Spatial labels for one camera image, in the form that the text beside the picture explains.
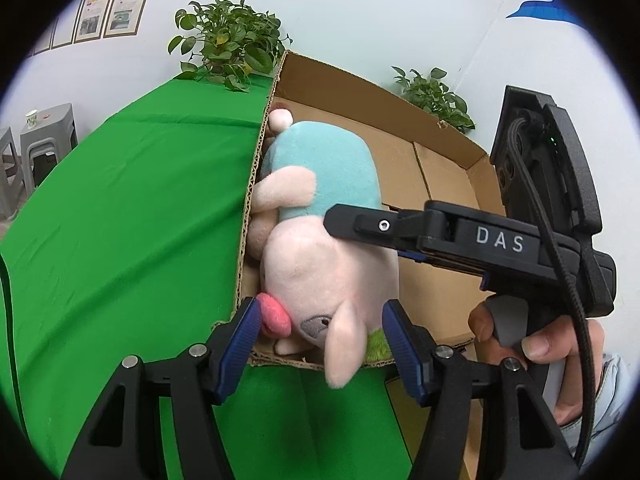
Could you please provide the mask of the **person's right hand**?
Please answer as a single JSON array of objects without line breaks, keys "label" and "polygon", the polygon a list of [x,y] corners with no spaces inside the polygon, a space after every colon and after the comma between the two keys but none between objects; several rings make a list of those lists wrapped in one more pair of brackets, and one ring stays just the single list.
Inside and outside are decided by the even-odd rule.
[{"label": "person's right hand", "polygon": [[503,347],[494,337],[494,321],[484,304],[476,306],[468,324],[475,336],[475,350],[480,362],[499,364],[505,358],[517,358],[522,363],[551,364],[565,361],[562,387],[554,408],[560,426],[578,419],[582,414],[582,366],[572,320],[562,315],[548,326],[522,341],[521,350]]}]

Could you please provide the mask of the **light blue sleeve forearm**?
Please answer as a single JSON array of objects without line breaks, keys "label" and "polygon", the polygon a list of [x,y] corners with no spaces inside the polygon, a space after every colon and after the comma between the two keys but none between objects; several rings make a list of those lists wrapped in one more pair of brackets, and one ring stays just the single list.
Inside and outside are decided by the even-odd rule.
[{"label": "light blue sleeve forearm", "polygon": [[[603,450],[606,442],[610,440],[617,423],[625,414],[630,397],[634,392],[634,382],[629,374],[628,366],[617,353],[603,355],[600,378],[589,448],[582,468],[587,468]],[[582,426],[582,415],[567,419],[564,424],[559,422],[558,424],[568,447],[572,452],[575,452]]]}]

